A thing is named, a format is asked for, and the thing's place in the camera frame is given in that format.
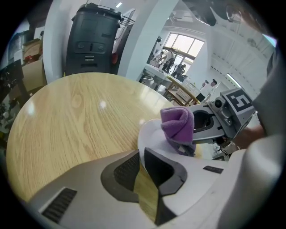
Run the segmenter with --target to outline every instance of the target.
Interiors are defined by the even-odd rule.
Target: white pillar
[[[150,52],[178,0],[148,0],[124,47],[118,75],[138,81]]]

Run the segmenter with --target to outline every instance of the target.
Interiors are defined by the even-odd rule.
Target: round wooden table
[[[140,127],[171,106],[156,91],[122,76],[82,73],[54,81],[30,98],[12,126],[7,168],[13,190],[28,201],[80,163],[137,149]],[[140,172],[154,188],[144,169]]]

